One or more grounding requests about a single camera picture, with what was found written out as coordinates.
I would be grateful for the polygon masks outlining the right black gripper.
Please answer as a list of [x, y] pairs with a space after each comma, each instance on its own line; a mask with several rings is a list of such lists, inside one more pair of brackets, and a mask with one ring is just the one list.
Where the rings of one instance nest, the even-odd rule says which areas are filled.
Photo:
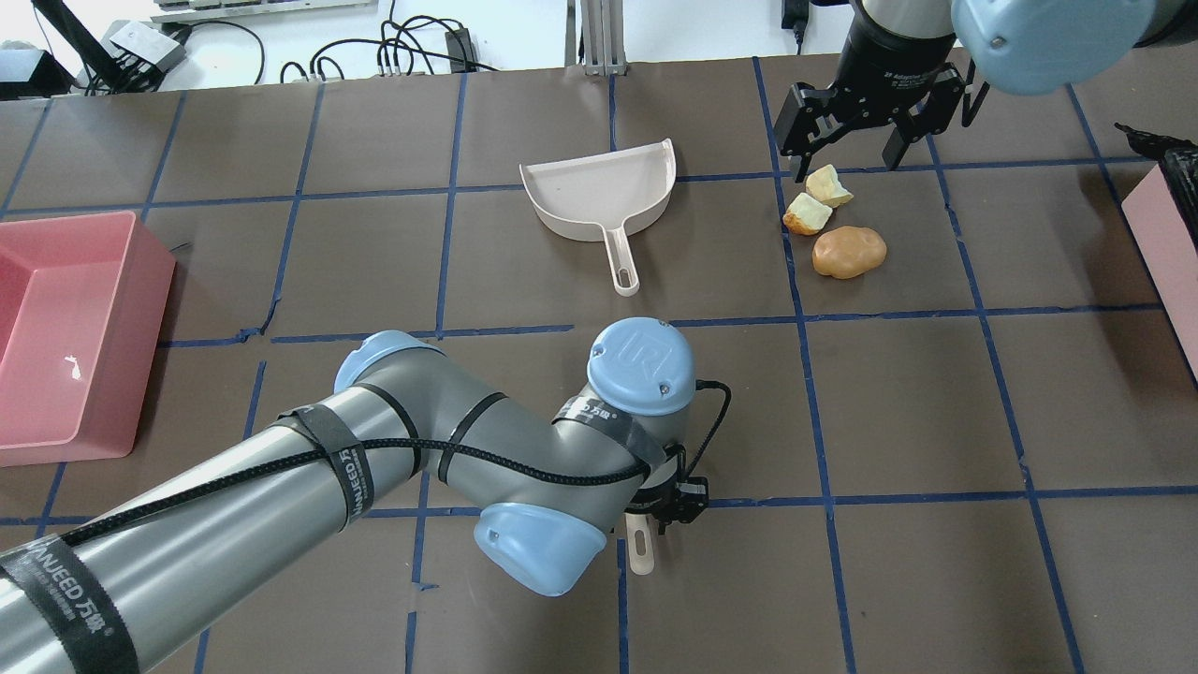
[[778, 115], [778, 151], [795, 183], [806, 180], [813, 154], [837, 142], [848, 125], [894, 121], [882, 160], [895, 170], [910, 146], [940, 134], [964, 96], [964, 80], [946, 63], [956, 35], [932, 28], [928, 36], [895, 34], [869, 14], [857, 14], [830, 89], [795, 81]]

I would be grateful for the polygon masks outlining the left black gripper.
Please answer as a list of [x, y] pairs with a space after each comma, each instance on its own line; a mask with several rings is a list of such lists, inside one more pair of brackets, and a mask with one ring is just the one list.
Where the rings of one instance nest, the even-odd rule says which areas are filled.
[[624, 509], [625, 515], [653, 520], [662, 535], [674, 523], [694, 523], [709, 506], [709, 485], [704, 476], [692, 476], [686, 464], [686, 449], [670, 445], [667, 464], [659, 466]]

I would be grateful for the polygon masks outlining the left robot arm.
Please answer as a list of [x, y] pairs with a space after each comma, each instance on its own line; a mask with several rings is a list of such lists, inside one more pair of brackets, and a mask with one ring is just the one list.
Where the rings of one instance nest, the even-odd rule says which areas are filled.
[[145, 673], [284, 567], [428, 476], [480, 515], [474, 544], [531, 593], [570, 593], [678, 463], [692, 346], [623, 318], [541, 419], [403, 330], [351, 351], [332, 396], [99, 518], [4, 553], [5, 673]]

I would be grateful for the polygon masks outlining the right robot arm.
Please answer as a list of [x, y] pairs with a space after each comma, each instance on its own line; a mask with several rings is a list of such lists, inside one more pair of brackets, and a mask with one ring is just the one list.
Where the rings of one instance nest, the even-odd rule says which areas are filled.
[[834, 80], [795, 81], [773, 134], [792, 178], [853, 132], [890, 128], [883, 165], [960, 119], [992, 90], [1049, 95], [1091, 80], [1127, 51], [1194, 41], [1193, 1], [855, 1]]

